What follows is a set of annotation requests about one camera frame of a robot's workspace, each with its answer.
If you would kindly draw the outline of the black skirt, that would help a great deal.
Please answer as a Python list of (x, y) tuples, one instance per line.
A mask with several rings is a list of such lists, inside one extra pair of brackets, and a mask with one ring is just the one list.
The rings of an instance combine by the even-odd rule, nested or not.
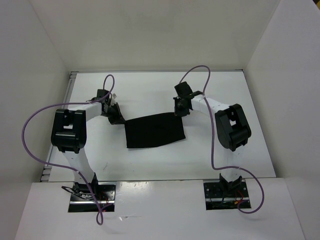
[(155, 148), (186, 138), (182, 118), (173, 112), (127, 120), (125, 136), (128, 149)]

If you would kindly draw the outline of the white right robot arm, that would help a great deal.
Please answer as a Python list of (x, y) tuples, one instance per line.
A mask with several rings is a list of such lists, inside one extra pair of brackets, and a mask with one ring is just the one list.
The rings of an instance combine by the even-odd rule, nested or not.
[(223, 147), (222, 166), (214, 166), (215, 146), (211, 148), (211, 165), (219, 173), (219, 191), (229, 197), (241, 185), (240, 167), (243, 163), (243, 151), (252, 135), (243, 108), (239, 104), (229, 105), (206, 96), (175, 97), (174, 113), (185, 117), (190, 111), (198, 111), (210, 117), (212, 142), (218, 140)]

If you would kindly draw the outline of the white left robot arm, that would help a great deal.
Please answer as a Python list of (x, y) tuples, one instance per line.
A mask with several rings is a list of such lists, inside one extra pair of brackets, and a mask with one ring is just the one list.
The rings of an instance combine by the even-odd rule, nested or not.
[(107, 100), (84, 104), (73, 109), (57, 109), (51, 132), (51, 143), (67, 159), (74, 171), (72, 194), (83, 194), (88, 200), (99, 196), (100, 188), (96, 173), (92, 170), (85, 152), (87, 122), (95, 117), (108, 118), (111, 125), (126, 123), (117, 102)]

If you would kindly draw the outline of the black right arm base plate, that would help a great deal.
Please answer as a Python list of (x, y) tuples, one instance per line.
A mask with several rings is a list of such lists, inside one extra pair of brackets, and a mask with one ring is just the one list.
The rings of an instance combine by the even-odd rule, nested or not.
[(217, 180), (205, 181), (203, 183), (203, 188), (207, 211), (237, 209), (238, 204), (240, 204), (240, 209), (251, 208), (245, 181), (242, 181), (238, 188), (227, 193), (223, 192), (220, 183)]

